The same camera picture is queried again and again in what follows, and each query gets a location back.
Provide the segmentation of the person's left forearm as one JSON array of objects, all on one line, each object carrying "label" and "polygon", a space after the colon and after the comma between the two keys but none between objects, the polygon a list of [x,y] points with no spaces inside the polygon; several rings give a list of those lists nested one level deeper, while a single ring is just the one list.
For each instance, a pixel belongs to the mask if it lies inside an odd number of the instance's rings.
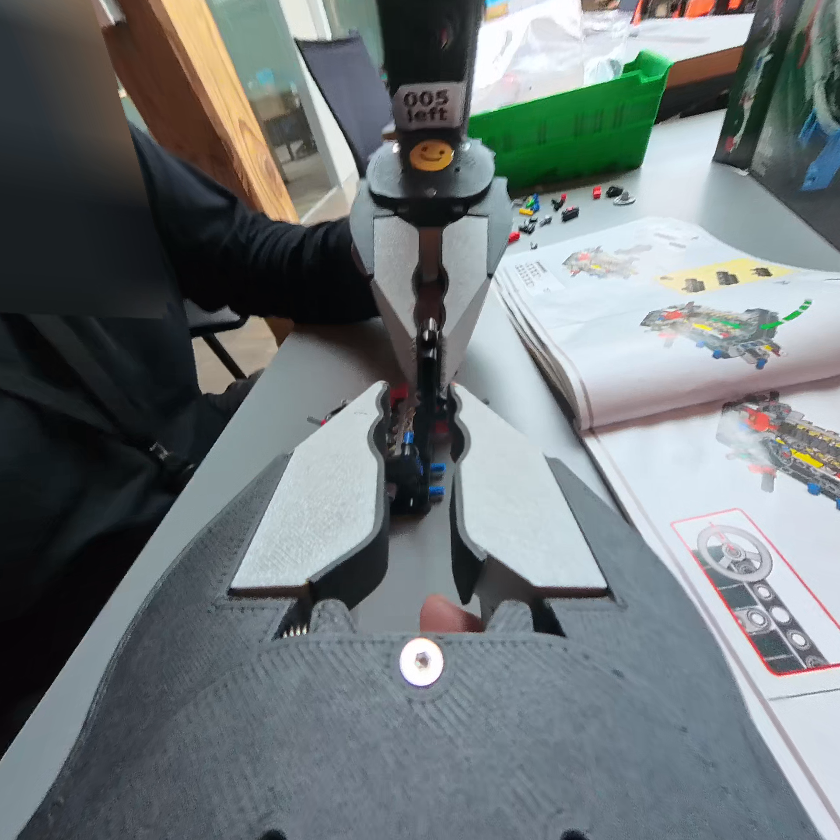
[{"label": "person's left forearm", "polygon": [[129,124],[154,226],[184,298],[296,324],[378,317],[350,220],[280,222]]}]

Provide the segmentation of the person's right hand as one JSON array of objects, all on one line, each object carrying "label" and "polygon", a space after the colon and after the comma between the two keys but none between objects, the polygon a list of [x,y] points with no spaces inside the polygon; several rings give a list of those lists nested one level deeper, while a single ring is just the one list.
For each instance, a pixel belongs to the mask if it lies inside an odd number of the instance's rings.
[{"label": "person's right hand", "polygon": [[441,594],[429,595],[419,613],[422,634],[477,634],[484,630],[479,616]]}]

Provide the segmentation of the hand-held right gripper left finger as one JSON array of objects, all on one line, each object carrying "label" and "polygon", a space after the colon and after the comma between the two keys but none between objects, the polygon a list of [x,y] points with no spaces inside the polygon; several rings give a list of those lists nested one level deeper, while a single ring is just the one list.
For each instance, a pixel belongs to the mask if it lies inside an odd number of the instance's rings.
[{"label": "hand-held right gripper left finger", "polygon": [[285,459],[230,582],[232,595],[336,600],[353,609],[382,583],[389,418],[389,385],[376,381]]}]

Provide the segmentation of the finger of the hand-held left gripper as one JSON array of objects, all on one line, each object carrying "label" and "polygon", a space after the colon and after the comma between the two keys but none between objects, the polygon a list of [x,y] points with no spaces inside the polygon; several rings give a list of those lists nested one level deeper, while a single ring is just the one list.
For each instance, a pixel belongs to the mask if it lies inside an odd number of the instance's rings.
[{"label": "finger of the hand-held left gripper", "polygon": [[406,382],[417,387],[419,231],[399,217],[376,217],[373,247],[374,300]]},{"label": "finger of the hand-held left gripper", "polygon": [[455,379],[487,297],[488,227],[487,217],[462,217],[442,233],[441,387]]}]

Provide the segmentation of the dark office chair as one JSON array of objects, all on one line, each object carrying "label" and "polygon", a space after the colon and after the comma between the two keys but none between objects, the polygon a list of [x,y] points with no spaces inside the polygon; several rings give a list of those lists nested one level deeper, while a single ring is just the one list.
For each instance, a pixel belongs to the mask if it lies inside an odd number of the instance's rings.
[{"label": "dark office chair", "polygon": [[383,143],[383,129],[393,125],[391,100],[380,72],[356,30],[334,40],[296,38],[295,42],[350,148],[359,177],[364,178],[371,156]]}]

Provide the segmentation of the person's dark clothing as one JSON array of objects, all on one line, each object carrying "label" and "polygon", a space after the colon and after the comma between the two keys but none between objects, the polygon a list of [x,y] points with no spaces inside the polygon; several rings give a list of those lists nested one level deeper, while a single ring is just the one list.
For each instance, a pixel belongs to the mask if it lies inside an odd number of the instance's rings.
[{"label": "person's dark clothing", "polygon": [[33,385],[47,405],[2,391],[2,752],[158,528],[262,373],[221,393],[198,384],[181,312],[162,319],[67,317],[157,444],[168,471],[106,421],[79,374],[25,316],[2,316],[2,384]]}]

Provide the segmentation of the green plastic bin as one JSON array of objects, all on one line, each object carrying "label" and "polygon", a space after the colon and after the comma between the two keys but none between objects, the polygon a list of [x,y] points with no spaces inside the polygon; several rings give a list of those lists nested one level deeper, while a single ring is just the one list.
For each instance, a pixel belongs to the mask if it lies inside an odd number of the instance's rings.
[{"label": "green plastic bin", "polygon": [[613,80],[469,119],[510,189],[628,172],[644,161],[673,61],[643,49]]}]

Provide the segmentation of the small red black lego assembly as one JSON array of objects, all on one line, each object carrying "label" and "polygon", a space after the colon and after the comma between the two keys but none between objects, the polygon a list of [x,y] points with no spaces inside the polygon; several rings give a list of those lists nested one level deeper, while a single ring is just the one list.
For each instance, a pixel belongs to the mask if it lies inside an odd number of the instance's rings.
[{"label": "small red black lego assembly", "polygon": [[[399,412],[402,410],[402,407],[403,407],[404,403],[407,401],[408,396],[409,396],[408,386],[407,386],[406,383],[403,383],[402,385],[394,386],[394,387],[391,388],[391,390],[390,390],[390,417],[391,417],[392,420],[396,420]],[[314,426],[320,427],[320,426],[326,424],[332,417],[335,417],[336,415],[341,413],[342,410],[346,406],[348,406],[349,404],[350,404],[350,400],[343,399],[342,402],[339,405],[337,405],[336,407],[334,407],[333,409],[328,411],[325,415],[323,415],[323,416],[309,415],[307,417],[307,421],[308,421],[308,423],[310,423]]]}]

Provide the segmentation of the black lego beam assembly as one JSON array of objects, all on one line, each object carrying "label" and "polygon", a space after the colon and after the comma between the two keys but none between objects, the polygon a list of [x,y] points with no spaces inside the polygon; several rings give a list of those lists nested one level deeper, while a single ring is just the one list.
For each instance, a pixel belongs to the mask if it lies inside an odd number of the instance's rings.
[{"label": "black lego beam assembly", "polygon": [[385,488],[397,517],[423,515],[445,497],[446,465],[434,461],[438,439],[448,433],[441,359],[440,330],[429,318],[416,336],[416,383],[391,390]]}]

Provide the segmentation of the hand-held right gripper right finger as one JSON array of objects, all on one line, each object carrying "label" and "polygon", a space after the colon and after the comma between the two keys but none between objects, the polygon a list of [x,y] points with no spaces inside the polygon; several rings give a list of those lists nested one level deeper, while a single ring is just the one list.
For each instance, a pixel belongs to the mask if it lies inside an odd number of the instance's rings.
[{"label": "hand-held right gripper right finger", "polygon": [[454,473],[452,569],[458,597],[594,599],[608,583],[550,460],[460,384],[449,387]]}]

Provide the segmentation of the scattered small lego pieces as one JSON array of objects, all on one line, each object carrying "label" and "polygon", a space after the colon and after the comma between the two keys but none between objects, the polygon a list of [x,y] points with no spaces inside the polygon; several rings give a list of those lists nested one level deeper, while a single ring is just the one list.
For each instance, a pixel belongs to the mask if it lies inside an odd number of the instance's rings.
[{"label": "scattered small lego pieces", "polygon": [[514,192],[507,246],[539,246],[546,237],[575,225],[582,216],[591,216],[592,207],[606,207],[620,194],[614,185],[603,184]]}]

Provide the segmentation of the clear plastic bags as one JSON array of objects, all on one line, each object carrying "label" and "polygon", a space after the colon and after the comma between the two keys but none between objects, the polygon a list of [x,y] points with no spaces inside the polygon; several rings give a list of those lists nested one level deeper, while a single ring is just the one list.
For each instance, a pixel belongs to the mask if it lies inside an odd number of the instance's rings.
[{"label": "clear plastic bags", "polygon": [[493,2],[479,29],[469,114],[493,112],[621,75],[635,2]]}]

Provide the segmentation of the neighbouring wooden-edged table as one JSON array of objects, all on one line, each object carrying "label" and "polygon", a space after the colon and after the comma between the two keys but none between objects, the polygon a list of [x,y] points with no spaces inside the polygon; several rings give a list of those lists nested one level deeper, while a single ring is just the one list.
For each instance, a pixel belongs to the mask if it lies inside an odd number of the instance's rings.
[{"label": "neighbouring wooden-edged table", "polygon": [[739,66],[753,14],[650,18],[635,27],[626,57],[651,51],[671,61],[667,90],[729,77]]}]

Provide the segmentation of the lego set box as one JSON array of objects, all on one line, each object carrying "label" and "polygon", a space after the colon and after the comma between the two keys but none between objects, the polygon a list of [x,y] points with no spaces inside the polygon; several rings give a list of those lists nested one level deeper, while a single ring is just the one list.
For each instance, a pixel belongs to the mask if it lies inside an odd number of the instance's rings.
[{"label": "lego set box", "polygon": [[839,243],[839,2],[757,2],[714,162]]}]

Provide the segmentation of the lego instruction booklet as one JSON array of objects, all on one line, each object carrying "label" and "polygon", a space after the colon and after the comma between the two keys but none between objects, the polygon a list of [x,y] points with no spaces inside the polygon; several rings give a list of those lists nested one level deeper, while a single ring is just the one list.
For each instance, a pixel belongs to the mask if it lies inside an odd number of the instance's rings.
[{"label": "lego instruction booklet", "polygon": [[644,218],[509,253],[495,283],[817,829],[838,838],[838,271]]}]

